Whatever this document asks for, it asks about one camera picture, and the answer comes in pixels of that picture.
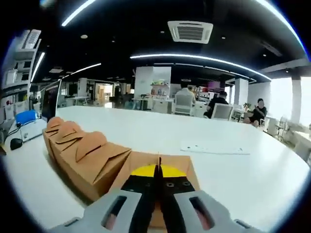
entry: brown cardboard box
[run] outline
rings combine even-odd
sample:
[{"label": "brown cardboard box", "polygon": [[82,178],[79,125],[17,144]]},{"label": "brown cardboard box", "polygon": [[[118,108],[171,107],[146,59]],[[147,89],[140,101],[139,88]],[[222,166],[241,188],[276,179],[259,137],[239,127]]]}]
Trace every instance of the brown cardboard box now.
[{"label": "brown cardboard box", "polygon": [[108,192],[131,149],[107,142],[101,132],[65,133],[52,142],[57,162],[73,184],[96,201]]},{"label": "brown cardboard box", "polygon": [[[51,147],[51,151],[49,151],[50,157],[59,164],[59,161],[57,160],[57,155],[60,154],[62,150],[66,149],[66,147],[73,144],[76,140],[81,139],[84,135],[85,132],[83,132],[80,126],[77,125],[75,122],[63,122],[61,125],[58,126],[58,130],[54,131],[53,134],[51,133],[51,135],[49,136],[49,145]],[[60,140],[62,143],[61,146],[56,147],[56,141],[58,140]]]},{"label": "brown cardboard box", "polygon": [[[158,157],[161,157],[161,164],[177,168],[186,173],[188,180],[191,182],[195,190],[199,190],[199,183],[196,178],[194,168],[189,156],[171,156],[158,155],[132,151],[125,161],[121,171],[110,187],[110,190],[121,188],[125,181],[129,178],[132,171],[141,167],[158,163]],[[155,211],[150,221],[152,228],[166,228],[159,203],[155,204]]]},{"label": "brown cardboard box", "polygon": [[53,117],[47,124],[47,128],[43,131],[43,138],[45,145],[47,147],[49,156],[52,160],[55,160],[54,153],[51,149],[50,137],[58,133],[58,130],[61,124],[64,123],[64,120],[58,116]]}]

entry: ceiling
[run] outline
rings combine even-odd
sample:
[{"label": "ceiling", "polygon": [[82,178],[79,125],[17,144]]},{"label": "ceiling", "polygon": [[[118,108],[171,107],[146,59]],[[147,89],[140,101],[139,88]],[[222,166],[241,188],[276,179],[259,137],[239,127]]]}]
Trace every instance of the ceiling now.
[{"label": "ceiling", "polygon": [[[130,57],[137,54],[191,54],[232,62],[256,71],[306,58],[305,51],[292,32],[255,0],[97,0],[66,27],[62,27],[63,21],[85,1],[49,1],[51,5],[41,8],[29,21],[28,27],[42,30],[39,52],[46,54],[35,76],[35,83],[42,82],[45,77],[57,80],[59,76],[67,75],[68,71],[75,72],[98,63],[102,65],[70,75],[66,80],[86,77],[117,81],[116,77],[119,77],[125,78],[124,82],[132,83],[133,70],[137,66],[170,63],[166,66],[173,66],[173,83],[179,83],[183,78],[192,78],[199,83],[202,79],[229,80],[241,77],[211,68],[232,71],[257,82],[268,82],[268,79],[249,70],[210,60]],[[286,1],[274,3],[287,18],[294,18],[296,28],[300,25],[293,14],[295,6]],[[212,23],[214,27],[209,43],[174,42],[167,24],[170,20]],[[80,36],[83,34],[88,38],[82,39]],[[308,50],[310,44],[304,42]],[[54,67],[61,67],[64,71],[49,73]],[[276,71],[278,75],[271,72],[264,75],[278,78],[284,74],[286,77],[286,71],[291,72],[283,69]]]}]

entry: computer mouse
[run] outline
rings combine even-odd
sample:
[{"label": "computer mouse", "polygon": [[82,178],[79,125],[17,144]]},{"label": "computer mouse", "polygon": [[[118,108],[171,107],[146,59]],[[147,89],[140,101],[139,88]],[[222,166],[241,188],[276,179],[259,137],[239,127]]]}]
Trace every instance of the computer mouse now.
[{"label": "computer mouse", "polygon": [[23,141],[20,138],[13,138],[10,142],[11,150],[20,148],[23,145]]}]

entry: paper sheet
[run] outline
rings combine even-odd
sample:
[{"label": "paper sheet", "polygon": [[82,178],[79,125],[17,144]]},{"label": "paper sheet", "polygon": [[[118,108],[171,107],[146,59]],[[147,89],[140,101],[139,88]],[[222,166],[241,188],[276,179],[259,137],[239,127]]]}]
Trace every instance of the paper sheet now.
[{"label": "paper sheet", "polygon": [[250,151],[241,143],[240,145],[229,145],[224,141],[181,141],[180,150],[196,153],[210,154],[250,154]]}]

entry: sitting person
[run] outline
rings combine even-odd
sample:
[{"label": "sitting person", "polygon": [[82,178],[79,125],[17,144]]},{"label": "sitting person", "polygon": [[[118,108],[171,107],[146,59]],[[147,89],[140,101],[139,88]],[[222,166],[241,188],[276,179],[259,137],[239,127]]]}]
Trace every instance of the sitting person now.
[{"label": "sitting person", "polygon": [[195,95],[193,94],[193,92],[189,91],[188,84],[187,83],[181,83],[180,86],[181,86],[181,90],[176,93],[175,102],[176,102],[176,98],[178,98],[178,96],[185,96],[185,97],[189,98],[189,100],[192,102],[192,104],[195,104]]},{"label": "sitting person", "polygon": [[207,112],[204,113],[204,116],[211,119],[216,103],[228,104],[228,102],[225,100],[226,97],[227,93],[225,91],[221,91],[219,93],[219,97],[215,97],[209,102]]},{"label": "sitting person", "polygon": [[255,127],[260,125],[260,120],[265,119],[267,115],[267,108],[264,106],[263,99],[258,99],[258,106],[254,109],[251,117],[245,118],[243,123],[252,124]]}]

